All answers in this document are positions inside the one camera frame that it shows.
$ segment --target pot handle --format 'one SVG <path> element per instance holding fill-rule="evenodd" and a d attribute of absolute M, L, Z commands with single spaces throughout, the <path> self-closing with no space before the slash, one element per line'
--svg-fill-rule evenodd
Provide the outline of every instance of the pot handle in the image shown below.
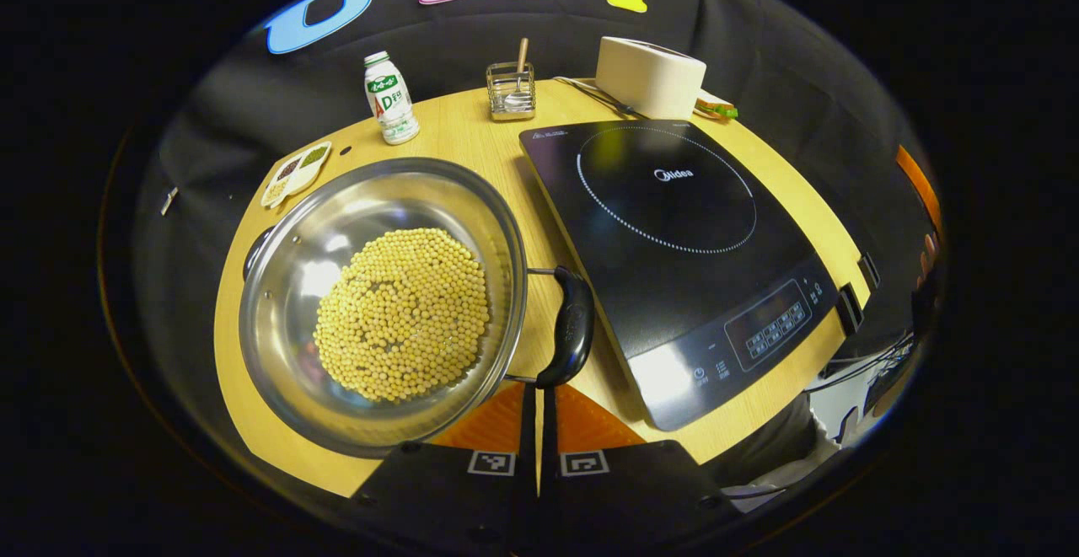
<path fill-rule="evenodd" d="M 276 228 L 277 225 L 270 227 L 269 229 L 262 231 L 258 237 L 255 237 L 255 243 L 251 244 L 251 248 L 247 250 L 247 257 L 244 258 L 244 281 L 247 281 L 247 273 L 251 272 L 251 267 L 255 266 L 255 258 L 262 250 L 262 246 L 265 245 L 267 239 L 270 237 L 270 233 Z"/>
<path fill-rule="evenodd" d="M 596 302 L 588 283 L 577 273 L 559 266 L 554 269 L 529 269 L 529 274 L 555 275 L 562 285 L 562 307 L 555 320 L 555 355 L 535 378 L 507 373 L 507 380 L 551 389 L 569 382 L 588 361 L 596 324 Z"/>

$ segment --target black fabric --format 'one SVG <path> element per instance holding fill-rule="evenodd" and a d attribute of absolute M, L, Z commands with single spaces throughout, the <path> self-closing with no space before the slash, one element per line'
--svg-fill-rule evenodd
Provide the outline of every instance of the black fabric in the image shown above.
<path fill-rule="evenodd" d="M 482 86 L 484 67 L 516 57 L 522 36 L 531 39 L 540 79 L 593 74 L 601 36 L 646 40 L 700 58 L 708 65 L 705 89 L 738 105 L 739 120 L 809 180 L 880 270 L 882 286 L 843 356 L 886 345 L 910 325 L 910 289 L 930 226 L 896 166 L 898 145 L 929 168 L 885 89 L 820 27 L 777 0 L 645 2 L 648 11 L 639 14 L 605 0 L 373 0 L 334 35 L 289 54 L 270 54 L 265 30 L 255 25 L 208 70 L 160 147 L 135 152 L 152 158 L 131 247 L 153 355 L 215 440 L 262 474 L 274 474 L 240 441 L 218 388 L 213 315 L 220 273 L 243 212 L 273 162 L 371 116 L 363 58 L 381 50 L 390 52 L 415 100 Z M 309 23 L 332 15 L 340 3 L 315 1 Z M 162 216 L 173 187 L 178 195 Z"/>
<path fill-rule="evenodd" d="M 701 467 L 720 486 L 745 486 L 783 464 L 809 456 L 815 445 L 817 426 L 809 411 L 809 395 L 801 393 L 764 426 Z"/>

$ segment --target stainless steel pot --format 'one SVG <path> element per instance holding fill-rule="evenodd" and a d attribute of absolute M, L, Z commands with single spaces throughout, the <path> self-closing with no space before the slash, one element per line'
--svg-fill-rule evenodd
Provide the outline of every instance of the stainless steel pot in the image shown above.
<path fill-rule="evenodd" d="M 400 405 L 370 403 L 322 368 L 312 339 L 318 301 L 352 255 L 386 231 L 441 228 L 487 272 L 490 322 L 465 377 Z M 555 356 L 535 379 L 506 375 L 521 334 L 527 273 L 552 274 L 563 302 Z M 240 345 L 255 388 L 274 415 L 312 441 L 377 458 L 405 440 L 443 431 L 493 395 L 504 378 L 547 389 L 569 381 L 588 357 L 593 301 L 564 267 L 528 269 L 505 200 L 474 172 L 446 161 L 395 159 L 328 181 L 256 240 L 244 264 Z"/>

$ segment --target blue letter u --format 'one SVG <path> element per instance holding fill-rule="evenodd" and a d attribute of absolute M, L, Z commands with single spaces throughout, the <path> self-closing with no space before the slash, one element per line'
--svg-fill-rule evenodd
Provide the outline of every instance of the blue letter u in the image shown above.
<path fill-rule="evenodd" d="M 308 25 L 308 5 L 315 0 L 303 0 L 286 9 L 267 23 L 267 47 L 272 54 L 287 54 L 305 47 L 315 41 L 332 35 L 344 25 L 356 19 L 371 4 L 371 0 L 344 0 L 334 15 Z"/>

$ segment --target utensil holder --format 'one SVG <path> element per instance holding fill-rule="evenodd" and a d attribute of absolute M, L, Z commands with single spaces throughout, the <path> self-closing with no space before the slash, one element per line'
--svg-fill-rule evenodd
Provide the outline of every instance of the utensil holder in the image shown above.
<path fill-rule="evenodd" d="M 535 117 L 535 70 L 532 64 L 524 63 L 523 72 L 517 72 L 516 62 L 488 66 L 487 95 L 493 120 L 517 121 Z"/>

